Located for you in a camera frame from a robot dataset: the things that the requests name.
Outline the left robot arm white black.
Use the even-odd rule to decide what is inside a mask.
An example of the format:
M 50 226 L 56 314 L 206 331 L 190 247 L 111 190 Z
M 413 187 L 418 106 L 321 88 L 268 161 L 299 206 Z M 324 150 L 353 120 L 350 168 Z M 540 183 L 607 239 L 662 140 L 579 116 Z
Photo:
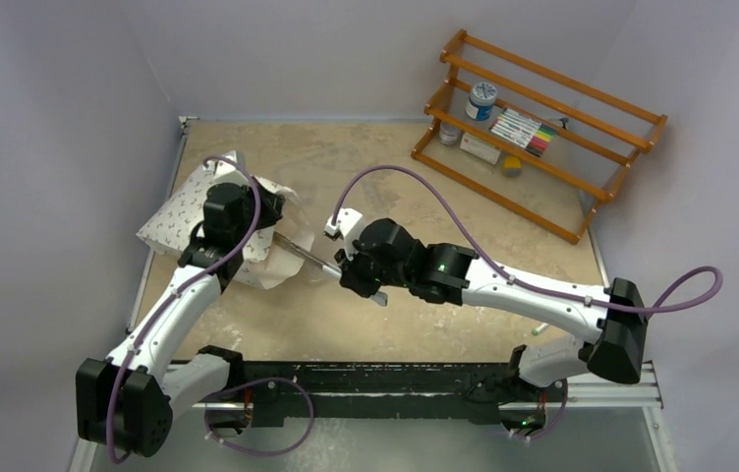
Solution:
M 150 314 L 104 359 L 87 358 L 78 367 L 81 439 L 105 446 L 115 464 L 158 452 L 174 420 L 173 396 L 163 388 L 173 354 L 240 271 L 246 245 L 282 219 L 285 204 L 260 183 L 208 188 L 202 219 Z

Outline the metal tongs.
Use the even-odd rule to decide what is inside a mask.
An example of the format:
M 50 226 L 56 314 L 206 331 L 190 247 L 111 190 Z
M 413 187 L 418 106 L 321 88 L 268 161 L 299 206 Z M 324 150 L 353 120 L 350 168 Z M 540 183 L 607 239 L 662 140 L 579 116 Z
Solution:
M 290 238 L 275 231 L 269 249 L 269 263 L 283 278 L 298 275 L 306 267 L 309 270 L 307 275 L 313 280 L 321 281 L 328 277 L 345 288 L 341 268 L 315 255 L 312 252 L 313 242 L 311 232 L 292 234 Z

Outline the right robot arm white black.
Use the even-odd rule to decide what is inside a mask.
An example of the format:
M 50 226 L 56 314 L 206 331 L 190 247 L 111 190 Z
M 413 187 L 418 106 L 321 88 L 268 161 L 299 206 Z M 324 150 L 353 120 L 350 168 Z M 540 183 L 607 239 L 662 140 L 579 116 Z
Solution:
M 511 274 L 470 248 L 426 245 L 389 218 L 367 222 L 353 210 L 327 222 L 324 233 L 342 243 L 335 254 L 340 285 L 380 305 L 383 288 L 397 287 L 427 303 L 491 308 L 564 330 L 562 338 L 516 348 L 504 375 L 516 399 L 584 373 L 618 384 L 641 379 L 648 321 L 634 312 L 641 299 L 628 280 L 605 288 Z

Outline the white patterned paper bag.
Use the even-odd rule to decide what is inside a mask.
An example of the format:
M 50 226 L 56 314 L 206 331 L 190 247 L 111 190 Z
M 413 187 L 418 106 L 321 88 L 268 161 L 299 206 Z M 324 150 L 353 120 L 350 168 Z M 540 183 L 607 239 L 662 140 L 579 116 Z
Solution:
M 238 161 L 237 153 L 224 155 Z M 229 251 L 246 234 L 255 211 L 250 187 L 234 184 L 212 185 L 215 160 L 203 163 L 185 183 L 139 229 L 137 236 L 156 253 L 181 257 L 194 242 L 207 252 Z M 257 289 L 268 290 L 284 282 L 269 263 L 269 249 L 275 231 L 292 234 L 311 232 L 309 219 L 297 192 L 265 177 L 254 177 L 257 186 L 285 197 L 282 219 L 272 227 L 256 230 L 241 250 L 244 262 L 234 276 Z

